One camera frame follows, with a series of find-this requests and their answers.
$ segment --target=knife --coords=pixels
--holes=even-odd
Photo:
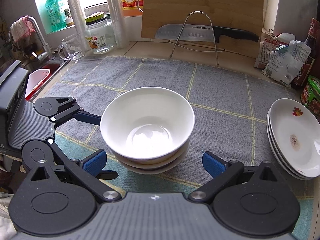
[[[182,26],[182,24],[166,24],[157,30],[155,39],[177,40]],[[249,40],[255,42],[258,42],[260,39],[260,37],[257,34],[240,29],[214,26],[213,30],[217,43],[219,43],[221,35],[225,35],[238,40]],[[179,40],[213,42],[211,26],[186,24],[183,28]]]

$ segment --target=white plate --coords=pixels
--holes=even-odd
[[[282,167],[287,173],[289,173],[291,176],[293,176],[294,178],[300,179],[300,180],[305,180],[305,179],[303,179],[303,178],[301,178],[301,177],[293,174],[291,171],[289,171],[289,170],[287,169],[287,167],[282,163],[282,161],[280,160],[280,158],[278,157],[278,155],[277,155],[277,153],[276,153],[276,151],[275,151],[275,149],[274,149],[274,146],[273,146],[273,144],[272,144],[271,138],[270,138],[270,132],[269,132],[269,127],[268,127],[268,122],[267,122],[267,134],[268,134],[268,139],[269,139],[269,144],[270,144],[271,151],[272,151],[274,157],[276,158],[277,162],[281,165],[281,167]]]
[[[163,173],[165,171],[171,170],[172,168],[177,166],[183,160],[183,158],[187,155],[188,150],[189,150],[189,147],[178,158],[176,158],[173,162],[169,163],[165,167],[159,168],[157,170],[151,170],[151,171],[134,168],[134,167],[131,167],[131,166],[121,162],[120,160],[118,160],[118,161],[120,164],[122,164],[129,171],[133,171],[135,173],[146,174],[146,175],[159,174],[159,173]]]
[[[280,164],[283,164],[284,166],[286,166],[286,168],[290,171],[290,175],[296,177],[298,176],[299,179],[301,180],[308,180],[310,178],[308,177],[305,177],[305,176],[302,176],[301,174],[299,174],[297,171],[295,171],[287,162],[286,160],[283,158],[281,152],[279,151],[279,149],[276,147],[276,143],[274,141],[274,138],[273,138],[273,134],[272,134],[272,131],[271,131],[271,126],[270,126],[270,110],[268,112],[268,115],[267,115],[267,132],[268,132],[268,136],[270,136],[269,138],[269,141],[270,141],[270,147],[272,147],[271,149],[274,149],[275,152],[276,152],[276,155],[278,157],[278,159],[280,159]]]
[[[320,125],[314,115],[297,101],[282,98],[270,108],[270,125],[286,162],[305,177],[319,176]]]
[[[130,90],[105,109],[100,131],[107,145],[131,160],[156,159],[190,137],[195,114],[180,94],[160,87]]]
[[[160,162],[160,163],[155,163],[155,164],[140,164],[136,163],[133,161],[128,160],[127,158],[121,156],[120,154],[116,153],[115,151],[111,150],[113,155],[116,157],[117,160],[121,161],[124,164],[127,164],[131,167],[138,168],[138,169],[144,169],[144,170],[149,170],[149,169],[157,169],[162,166],[165,166],[171,162],[173,162],[175,159],[177,159],[181,154],[185,152],[185,150],[188,149],[190,143],[190,139],[188,139],[177,151],[175,155],[173,155],[171,158]]]

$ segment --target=green dish soap bottle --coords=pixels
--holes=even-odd
[[[53,32],[67,27],[65,15],[60,11],[60,4],[61,0],[47,0],[45,3]]]

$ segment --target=wooden cutting board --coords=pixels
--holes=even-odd
[[[193,11],[208,14],[213,25],[243,29],[261,37],[263,0],[144,0],[142,38],[153,39],[163,25],[183,24]],[[187,24],[210,25],[210,22],[204,15],[194,14]],[[212,46],[213,42],[201,44]],[[256,58],[260,42],[221,36],[218,47]]]

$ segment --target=barcode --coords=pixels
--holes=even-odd
[[[271,74],[272,74],[272,71],[268,67],[266,67],[266,75],[271,76]]]

